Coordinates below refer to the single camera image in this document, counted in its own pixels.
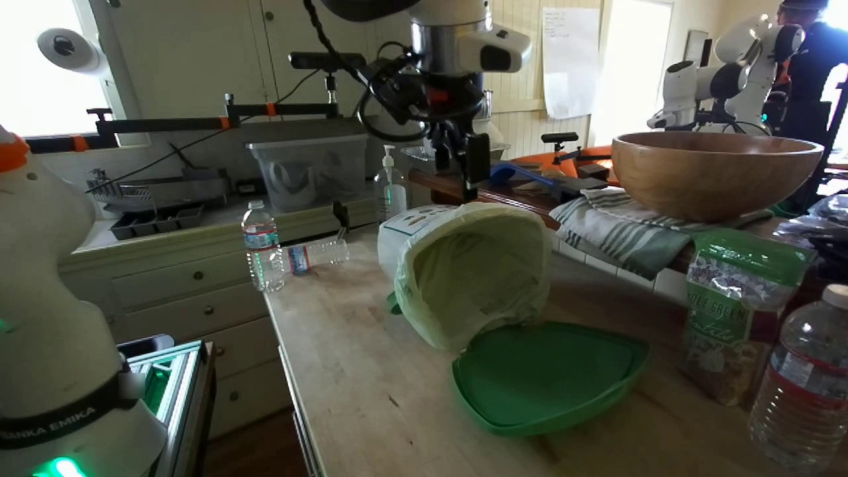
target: cabinet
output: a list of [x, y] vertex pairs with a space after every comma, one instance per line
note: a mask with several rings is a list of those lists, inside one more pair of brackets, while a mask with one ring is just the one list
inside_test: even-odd
[[[102, 43], [111, 43], [116, 81], [135, 90], [141, 116], [219, 116], [222, 93], [242, 104], [286, 94], [304, 75], [290, 67], [291, 49], [327, 47], [302, 3], [291, 0], [120, 0], [91, 3]], [[372, 23], [337, 18], [315, 0], [337, 49], [376, 56], [384, 40], [409, 43], [409, 15]], [[340, 109], [351, 114], [363, 88], [337, 75]], [[324, 75], [308, 78], [291, 104], [327, 104]]]
[[214, 343], [210, 438], [290, 406], [276, 334], [237, 226], [74, 255], [62, 273], [78, 297], [107, 312], [116, 341], [170, 334]]

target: person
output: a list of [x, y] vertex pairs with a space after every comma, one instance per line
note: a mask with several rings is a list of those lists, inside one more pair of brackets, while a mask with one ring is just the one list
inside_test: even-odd
[[[838, 64], [848, 64], [848, 31], [822, 22], [828, 0], [784, 0], [777, 11], [780, 23], [795, 23], [805, 40], [801, 49], [780, 69], [777, 84], [765, 104], [769, 124], [777, 134], [802, 137], [828, 145], [829, 104], [822, 90]], [[777, 208], [802, 215], [820, 200], [820, 182], [828, 166], [822, 155], [817, 173]]]

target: plastic bottle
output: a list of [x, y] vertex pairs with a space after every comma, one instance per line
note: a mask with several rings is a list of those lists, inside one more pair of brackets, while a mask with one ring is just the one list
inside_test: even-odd
[[265, 200], [250, 200], [242, 218], [247, 271], [259, 292], [283, 284], [283, 255], [272, 215]]
[[848, 431], [848, 287], [828, 287], [822, 301], [788, 318], [747, 426], [799, 475], [829, 465]]
[[380, 195], [382, 195], [382, 203], [384, 203], [384, 218], [394, 218], [394, 215], [409, 208], [409, 203], [405, 203], [405, 178], [394, 166], [393, 149], [394, 145], [389, 145], [389, 142], [384, 145], [382, 174], [380, 174]]

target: wall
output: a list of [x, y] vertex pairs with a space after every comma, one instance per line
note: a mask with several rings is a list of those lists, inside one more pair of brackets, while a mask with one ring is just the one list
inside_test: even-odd
[[[491, 75], [488, 84], [492, 88], [492, 124], [502, 129], [503, 141], [508, 142], [503, 155], [523, 155], [535, 150], [548, 150], [539, 141], [541, 133], [579, 133], [583, 145], [590, 145], [588, 141], [588, 116], [579, 118], [548, 118], [543, 109], [543, 84], [541, 84], [541, 7], [601, 7], [601, 15], [609, 15], [616, 0], [496, 0], [492, 3], [492, 18], [503, 25], [527, 31], [534, 40], [534, 57], [524, 72], [519, 75]], [[673, 64], [685, 56], [686, 31], [689, 28], [706, 28], [710, 33], [720, 31], [720, 18], [727, 6], [736, 6], [736, 0], [667, 0], [673, 6], [670, 18], [670, 33], [667, 33], [667, 49], [666, 64]]]
[[736, 0], [736, 3], [727, 3], [724, 14], [720, 14], [720, 31], [728, 31], [735, 23], [759, 15], [759, 14], [769, 14], [777, 15], [781, 0]]

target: wooden table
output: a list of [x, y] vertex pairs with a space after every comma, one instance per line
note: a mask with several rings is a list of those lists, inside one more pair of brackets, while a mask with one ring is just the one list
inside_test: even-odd
[[545, 318], [626, 332], [651, 343], [650, 369], [608, 416], [571, 431], [512, 440], [481, 430], [453, 399], [450, 361], [384, 297], [373, 231], [352, 263], [265, 293], [296, 414], [324, 475], [784, 475], [724, 408], [679, 373], [681, 306], [555, 255]]

